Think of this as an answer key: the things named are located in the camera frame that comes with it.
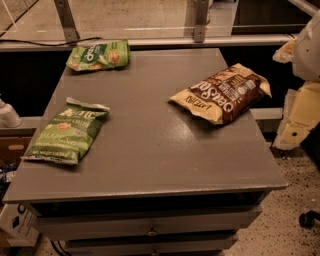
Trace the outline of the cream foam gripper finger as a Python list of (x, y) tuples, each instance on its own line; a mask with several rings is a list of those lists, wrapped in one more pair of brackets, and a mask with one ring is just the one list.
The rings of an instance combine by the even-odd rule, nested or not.
[(272, 59), (279, 63), (288, 63), (293, 61), (294, 57), (294, 47), (296, 40), (290, 40), (275, 51)]
[(307, 81), (298, 90), (289, 89), (273, 146), (280, 150), (298, 147), (319, 122), (320, 83)]

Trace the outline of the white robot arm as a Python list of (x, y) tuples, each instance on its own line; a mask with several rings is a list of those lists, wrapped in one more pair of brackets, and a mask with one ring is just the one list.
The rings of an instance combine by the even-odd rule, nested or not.
[(304, 81), (298, 90), (288, 90), (273, 143), (278, 149), (292, 150), (320, 122), (320, 11), (294, 40), (275, 52), (273, 60), (291, 62), (293, 74)]

